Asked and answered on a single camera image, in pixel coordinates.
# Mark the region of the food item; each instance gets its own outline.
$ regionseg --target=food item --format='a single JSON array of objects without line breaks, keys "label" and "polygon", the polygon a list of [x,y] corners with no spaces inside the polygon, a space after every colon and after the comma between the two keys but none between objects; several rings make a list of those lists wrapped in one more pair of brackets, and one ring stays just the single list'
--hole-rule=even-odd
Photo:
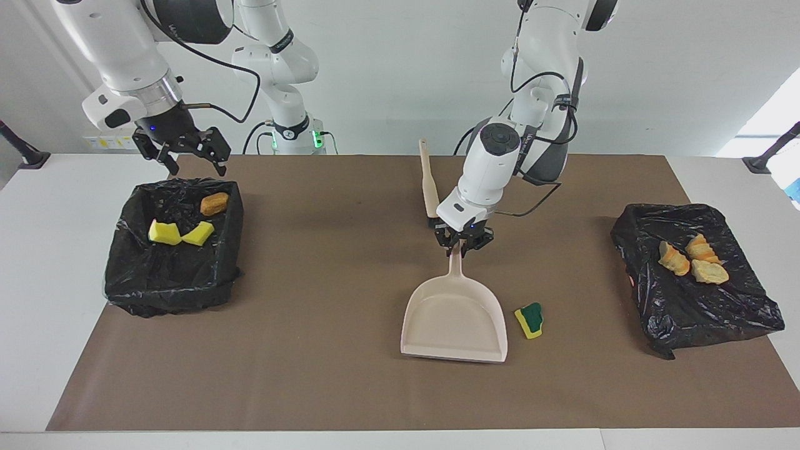
[{"label": "food item", "polygon": [[522,331],[528,339],[535,339],[542,335],[542,305],[539,303],[531,303],[526,307],[521,307],[514,311],[519,324],[522,326]]},{"label": "food item", "polygon": [[693,237],[692,240],[689,241],[689,245],[686,246],[686,253],[689,254],[691,259],[699,259],[707,263],[722,264],[722,261],[720,261],[717,254],[714,253],[714,249],[708,244],[704,235],[696,235]]},{"label": "food item", "polygon": [[206,239],[214,232],[214,225],[208,222],[200,222],[189,233],[185,234],[181,239],[183,242],[202,247],[206,243]]},{"label": "food item", "polygon": [[169,245],[178,245],[181,243],[181,232],[178,230],[178,225],[174,223],[160,223],[156,221],[156,219],[153,219],[153,222],[150,224],[147,237],[149,237],[151,241],[157,243]]},{"label": "food item", "polygon": [[730,279],[723,266],[699,259],[692,260],[692,275],[698,283],[722,284]]},{"label": "food item", "polygon": [[205,217],[219,214],[228,208],[228,194],[225,192],[218,192],[213,195],[205,197],[200,202],[200,212]]},{"label": "food item", "polygon": [[661,241],[658,245],[658,251],[661,253],[661,259],[658,263],[667,269],[671,270],[678,276],[684,276],[689,273],[691,264],[689,260],[680,252],[675,250],[667,241]]}]

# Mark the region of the brown mat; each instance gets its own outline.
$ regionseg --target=brown mat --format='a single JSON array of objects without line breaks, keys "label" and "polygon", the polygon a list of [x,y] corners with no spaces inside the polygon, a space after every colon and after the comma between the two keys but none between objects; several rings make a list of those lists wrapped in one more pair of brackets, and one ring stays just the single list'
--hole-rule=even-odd
[{"label": "brown mat", "polygon": [[[181,158],[181,176],[212,175]],[[433,158],[440,195],[462,159]],[[237,157],[245,203],[233,301],[153,319],[106,307],[48,430],[377,430],[800,426],[767,338],[646,351],[609,230],[628,203],[686,203],[662,157],[571,157],[534,215],[495,217],[465,273],[506,312],[501,365],[400,355],[411,292],[447,270],[419,158]],[[520,180],[502,208],[543,195]],[[512,311],[538,301],[544,335]]]}]

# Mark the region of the green and yellow sponge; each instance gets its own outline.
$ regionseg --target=green and yellow sponge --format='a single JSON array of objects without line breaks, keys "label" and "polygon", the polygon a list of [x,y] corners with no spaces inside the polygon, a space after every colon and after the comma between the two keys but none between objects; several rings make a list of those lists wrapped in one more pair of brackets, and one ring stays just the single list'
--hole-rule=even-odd
[{"label": "green and yellow sponge", "polygon": [[531,303],[526,307],[519,308],[514,311],[517,316],[519,324],[522,325],[522,330],[525,332],[525,337],[528,339],[536,339],[542,335],[542,305],[539,303]]}]

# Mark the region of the bread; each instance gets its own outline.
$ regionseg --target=bread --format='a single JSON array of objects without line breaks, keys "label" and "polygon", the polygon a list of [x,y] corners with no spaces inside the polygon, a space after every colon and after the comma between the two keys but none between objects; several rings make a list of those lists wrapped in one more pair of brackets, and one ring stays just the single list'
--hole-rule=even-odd
[{"label": "bread", "polygon": [[658,252],[661,253],[658,263],[674,272],[675,275],[684,276],[689,273],[691,267],[689,260],[680,251],[675,250],[670,243],[661,241],[661,244],[658,245]]},{"label": "bread", "polygon": [[214,195],[205,197],[200,202],[200,212],[205,217],[219,214],[228,208],[228,194],[225,192],[218,192]]},{"label": "bread", "polygon": [[714,249],[708,244],[704,235],[696,235],[693,237],[692,240],[689,241],[689,245],[686,246],[686,253],[689,254],[691,259],[699,259],[707,263],[722,264],[722,261],[720,261],[717,254],[714,253]]},{"label": "bread", "polygon": [[699,259],[692,260],[692,275],[698,283],[722,284],[730,279],[723,266]]}]

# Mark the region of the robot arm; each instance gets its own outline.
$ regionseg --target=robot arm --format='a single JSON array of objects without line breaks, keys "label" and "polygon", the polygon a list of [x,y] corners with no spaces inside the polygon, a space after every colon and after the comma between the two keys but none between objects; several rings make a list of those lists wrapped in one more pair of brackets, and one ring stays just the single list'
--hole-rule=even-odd
[{"label": "robot arm", "polygon": [[[247,32],[260,43],[236,49],[233,64],[261,76],[261,91],[273,115],[275,150],[289,155],[321,152],[315,131],[322,124],[306,112],[300,92],[291,86],[317,78],[317,55],[294,36],[280,0],[236,0],[236,4]],[[244,82],[253,82],[238,75]]]},{"label": "robot arm", "polygon": [[577,40],[582,30],[601,30],[617,0],[518,0],[522,9],[514,47],[502,70],[511,79],[514,105],[508,117],[475,126],[463,175],[436,212],[444,223],[437,240],[448,251],[460,239],[462,254],[494,238],[486,221],[512,176],[529,183],[554,183],[577,133],[574,112],[583,81]]},{"label": "robot arm", "polygon": [[[230,147],[216,128],[200,131],[194,125],[184,108],[178,80],[155,48],[155,40],[166,36],[150,28],[139,0],[51,3],[70,37],[100,72],[102,85],[82,104],[98,129],[135,123],[133,138],[142,155],[163,163],[173,175],[178,173],[178,164],[170,152],[195,154],[225,174]],[[181,8],[184,2],[146,3],[162,26],[187,42],[219,43],[230,32],[230,1],[192,2],[192,14]]]}]

